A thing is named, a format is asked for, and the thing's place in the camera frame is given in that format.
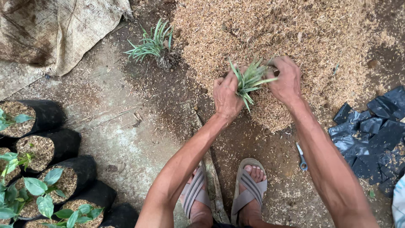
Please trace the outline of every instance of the spider plant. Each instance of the spider plant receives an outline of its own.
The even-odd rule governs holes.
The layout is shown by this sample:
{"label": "spider plant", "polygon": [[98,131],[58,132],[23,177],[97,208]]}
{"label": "spider plant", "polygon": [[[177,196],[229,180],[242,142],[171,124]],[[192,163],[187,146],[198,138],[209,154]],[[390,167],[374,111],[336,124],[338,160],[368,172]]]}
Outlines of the spider plant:
{"label": "spider plant", "polygon": [[163,58],[166,54],[165,48],[167,48],[167,52],[170,52],[171,48],[171,41],[173,36],[173,27],[169,26],[167,29],[168,21],[164,22],[160,18],[156,27],[151,27],[151,34],[149,35],[146,30],[141,26],[143,30],[143,39],[140,41],[142,42],[141,45],[133,45],[131,41],[128,42],[134,47],[134,49],[124,52],[125,54],[129,54],[128,58],[132,56],[135,58],[136,61],[141,61],[147,55],[153,55],[156,59]]}
{"label": "spider plant", "polygon": [[235,68],[232,61],[229,58],[230,67],[232,68],[235,75],[238,77],[238,91],[237,94],[245,102],[246,108],[250,113],[250,108],[247,102],[253,105],[253,99],[249,96],[249,92],[258,90],[261,87],[259,85],[267,82],[272,82],[277,80],[277,78],[262,80],[262,76],[265,75],[267,71],[267,66],[259,66],[263,61],[261,58],[259,61],[253,60],[244,73],[241,73],[239,68]]}

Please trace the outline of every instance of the sandal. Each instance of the sandal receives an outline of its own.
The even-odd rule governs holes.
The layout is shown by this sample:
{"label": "sandal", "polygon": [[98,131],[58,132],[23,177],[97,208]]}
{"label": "sandal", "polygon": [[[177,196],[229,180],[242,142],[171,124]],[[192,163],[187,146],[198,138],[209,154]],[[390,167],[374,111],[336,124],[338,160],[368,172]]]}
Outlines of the sandal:
{"label": "sandal", "polygon": [[[239,210],[241,210],[246,204],[254,199],[257,200],[261,208],[263,193],[267,190],[267,179],[256,183],[249,175],[249,173],[243,169],[246,165],[260,167],[260,169],[263,170],[264,175],[266,175],[266,171],[264,170],[263,165],[254,158],[245,158],[240,163],[236,176],[235,194],[233,196],[233,204],[230,217],[231,223],[235,226],[239,225]],[[243,191],[241,194],[239,193],[239,182],[246,187],[246,190]]]}
{"label": "sandal", "polygon": [[197,200],[211,209],[211,200],[209,199],[207,188],[201,189],[202,185],[206,182],[205,169],[202,161],[198,164],[196,175],[190,184],[186,184],[181,195],[184,195],[184,203],[182,204],[185,215],[190,219],[191,206],[194,200]]}

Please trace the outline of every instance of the rice husk pile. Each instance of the rice husk pile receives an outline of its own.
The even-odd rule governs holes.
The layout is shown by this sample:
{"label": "rice husk pile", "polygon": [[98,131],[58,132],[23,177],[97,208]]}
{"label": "rice husk pile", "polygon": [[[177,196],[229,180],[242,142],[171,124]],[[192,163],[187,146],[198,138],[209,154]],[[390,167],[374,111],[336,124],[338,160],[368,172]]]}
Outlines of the rice husk pile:
{"label": "rice husk pile", "polygon": [[[96,204],[94,204],[92,202],[89,202],[87,200],[68,201],[63,205],[62,208],[76,211],[77,209],[79,209],[79,206],[82,205],[82,204],[90,204],[94,208],[101,208],[100,206],[98,206],[98,205],[96,205]],[[83,223],[83,224],[75,224],[75,228],[96,228],[101,224],[103,217],[104,217],[104,212],[102,211],[100,213],[100,215],[97,218],[95,218],[94,220],[88,221],[88,222]]]}
{"label": "rice husk pile", "polygon": [[[35,111],[32,107],[26,106],[18,101],[5,101],[0,103],[0,108],[7,114],[7,119],[14,120],[19,114],[25,114],[35,117]],[[15,123],[6,129],[0,131],[0,134],[11,137],[21,137],[30,132],[35,123],[35,118],[23,123]]]}
{"label": "rice husk pile", "polygon": [[[0,147],[0,155],[3,155],[3,154],[5,154],[5,153],[9,153],[9,152],[11,152],[11,151],[10,151],[8,148]],[[7,165],[7,164],[8,164],[7,161],[5,161],[5,160],[0,160],[0,171],[1,171],[1,172],[6,168],[6,165]],[[9,181],[11,181],[11,179],[13,179],[15,176],[17,176],[18,174],[20,174],[20,172],[21,172],[20,167],[19,167],[19,166],[15,167],[15,169],[14,169],[13,171],[11,171],[9,174],[6,175],[6,177],[5,177],[5,179],[4,179],[4,182],[5,182],[5,183],[8,183]]]}
{"label": "rice husk pile", "polygon": [[60,175],[59,180],[55,183],[55,186],[65,194],[67,198],[63,198],[56,194],[55,191],[52,191],[50,196],[53,199],[53,203],[60,203],[64,202],[69,197],[71,197],[76,189],[77,184],[77,175],[72,168],[69,167],[61,167],[61,166],[52,166],[51,168],[45,170],[41,175],[39,175],[38,179],[44,181],[45,176],[54,168],[63,168],[62,175]]}
{"label": "rice husk pile", "polygon": [[[369,71],[365,56],[377,26],[374,0],[180,0],[173,23],[181,35],[183,58],[197,71],[195,79],[212,94],[213,80],[253,59],[288,55],[301,67],[303,97],[315,114],[328,103],[367,99]],[[251,93],[252,119],[271,131],[292,119],[286,107],[263,86]]]}
{"label": "rice husk pile", "polygon": [[35,135],[19,139],[16,147],[20,157],[24,156],[26,153],[32,153],[34,155],[27,167],[37,172],[46,169],[53,158],[53,152],[55,150],[55,145],[50,138]]}
{"label": "rice husk pile", "polygon": [[24,228],[48,228],[47,226],[42,225],[41,223],[46,222],[50,224],[55,224],[57,221],[49,219],[38,219],[35,221],[29,221],[24,225]]}
{"label": "rice husk pile", "polygon": [[[25,187],[24,179],[23,178],[18,179],[17,182],[15,183],[15,188],[17,188],[17,190],[20,190],[24,187]],[[25,203],[24,207],[20,212],[20,216],[23,218],[34,218],[41,214],[39,213],[38,206],[36,204],[36,199],[38,198],[38,196],[33,196],[28,191],[27,194],[31,197],[31,200]]]}

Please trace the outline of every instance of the white cloth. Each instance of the white cloth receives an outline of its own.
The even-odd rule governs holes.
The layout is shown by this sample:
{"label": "white cloth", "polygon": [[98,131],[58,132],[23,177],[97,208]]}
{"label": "white cloth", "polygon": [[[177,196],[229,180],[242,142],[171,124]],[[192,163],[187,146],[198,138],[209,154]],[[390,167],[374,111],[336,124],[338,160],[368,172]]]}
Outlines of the white cloth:
{"label": "white cloth", "polygon": [[394,188],[392,216],[395,228],[405,228],[405,176],[396,183]]}

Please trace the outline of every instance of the grass-like plant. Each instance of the grass-like plant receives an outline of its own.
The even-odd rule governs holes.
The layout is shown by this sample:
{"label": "grass-like plant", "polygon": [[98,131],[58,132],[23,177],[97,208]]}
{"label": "grass-like plant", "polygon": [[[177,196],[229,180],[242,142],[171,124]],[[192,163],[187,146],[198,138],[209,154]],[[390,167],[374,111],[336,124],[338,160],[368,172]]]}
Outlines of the grass-like plant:
{"label": "grass-like plant", "polygon": [[245,102],[246,108],[250,113],[250,108],[248,102],[253,105],[253,99],[249,96],[249,92],[258,90],[261,87],[259,85],[267,82],[272,82],[277,80],[277,78],[272,79],[265,79],[262,80],[262,77],[267,72],[267,66],[262,65],[259,66],[260,63],[263,61],[261,58],[259,61],[253,61],[249,67],[246,69],[244,73],[241,73],[239,68],[235,68],[232,64],[232,61],[229,58],[230,67],[232,68],[235,75],[238,77],[238,91],[237,94],[242,98]]}
{"label": "grass-like plant", "polygon": [[135,58],[136,61],[142,62],[145,56],[155,56],[158,66],[168,71],[175,63],[177,63],[179,57],[178,53],[171,50],[171,42],[173,36],[173,27],[166,28],[168,21],[164,22],[160,18],[156,27],[151,27],[150,35],[141,26],[143,30],[143,39],[141,45],[133,45],[131,41],[128,42],[134,47],[134,49],[124,52],[129,54],[128,57]]}

